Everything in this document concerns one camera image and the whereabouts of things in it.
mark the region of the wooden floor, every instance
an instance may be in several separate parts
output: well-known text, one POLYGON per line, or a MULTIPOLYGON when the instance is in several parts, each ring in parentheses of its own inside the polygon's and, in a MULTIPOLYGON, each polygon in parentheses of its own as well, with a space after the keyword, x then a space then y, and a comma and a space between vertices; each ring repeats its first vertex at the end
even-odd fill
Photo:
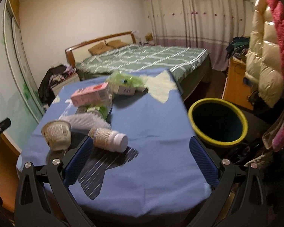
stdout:
POLYGON ((221 98, 226 81, 226 73, 212 70, 209 83, 200 82, 194 92, 185 100, 188 110, 192 104, 203 98, 221 98))

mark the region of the wooden dresser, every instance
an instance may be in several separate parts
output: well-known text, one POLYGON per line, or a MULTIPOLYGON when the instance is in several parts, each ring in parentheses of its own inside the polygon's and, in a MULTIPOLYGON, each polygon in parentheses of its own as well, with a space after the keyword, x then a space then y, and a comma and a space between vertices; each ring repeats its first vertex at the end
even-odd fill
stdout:
POLYGON ((253 106, 247 98, 251 94, 250 87, 243 83, 245 63, 243 61, 229 59, 228 76, 226 78, 222 99, 237 106, 253 110, 253 106))

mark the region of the clothes pile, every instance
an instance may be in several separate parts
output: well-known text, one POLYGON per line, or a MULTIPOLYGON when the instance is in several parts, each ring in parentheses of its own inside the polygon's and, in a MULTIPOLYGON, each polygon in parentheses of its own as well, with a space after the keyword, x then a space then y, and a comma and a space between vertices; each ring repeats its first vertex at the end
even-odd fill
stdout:
POLYGON ((246 63, 246 54, 249 47, 249 37, 235 37, 227 46, 227 58, 234 57, 246 63))
POLYGON ((56 98, 51 88, 54 85, 63 82, 67 77, 74 74, 75 72, 76 68, 65 65, 59 65, 49 69, 46 72, 43 80, 41 81, 40 87, 38 89, 39 98, 42 103, 48 104, 50 106, 53 100, 56 98))
POLYGON ((55 85, 63 82, 67 77, 69 77, 70 75, 74 73, 76 73, 76 68, 73 68, 72 66, 68 66, 63 73, 52 75, 49 79, 48 86, 52 88, 55 85))
POLYGON ((245 77, 257 85, 259 97, 270 108, 284 90, 280 52, 272 9, 267 0, 256 0, 245 77))

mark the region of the wooden headboard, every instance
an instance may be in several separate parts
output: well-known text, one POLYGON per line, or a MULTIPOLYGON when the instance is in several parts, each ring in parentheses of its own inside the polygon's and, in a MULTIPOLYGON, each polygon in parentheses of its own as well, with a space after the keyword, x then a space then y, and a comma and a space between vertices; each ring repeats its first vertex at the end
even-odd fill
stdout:
POLYGON ((89 48, 107 39, 112 39, 112 40, 120 39, 123 42, 128 43, 128 44, 136 43, 136 39, 131 31, 112 34, 112 35, 108 35, 105 37, 99 37, 99 38, 86 41, 86 42, 82 42, 80 44, 67 48, 65 50, 65 54, 66 54, 68 63, 74 67, 76 62, 83 61, 87 57, 91 56, 90 52, 88 51, 89 48))

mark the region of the pillow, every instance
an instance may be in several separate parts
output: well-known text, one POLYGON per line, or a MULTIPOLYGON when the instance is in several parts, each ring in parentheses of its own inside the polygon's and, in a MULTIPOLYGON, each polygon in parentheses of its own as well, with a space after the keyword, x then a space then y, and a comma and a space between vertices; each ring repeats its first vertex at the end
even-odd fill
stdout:
POLYGON ((113 40, 113 41, 108 42, 106 45, 113 47, 115 49, 119 49, 124 46, 127 46, 128 44, 125 42, 122 42, 121 40, 113 40))
POLYGON ((102 54, 108 50, 113 50, 113 47, 109 47, 107 46, 104 42, 101 42, 99 44, 96 44, 95 46, 91 47, 90 49, 88 49, 88 51, 92 54, 92 55, 98 55, 98 54, 102 54))

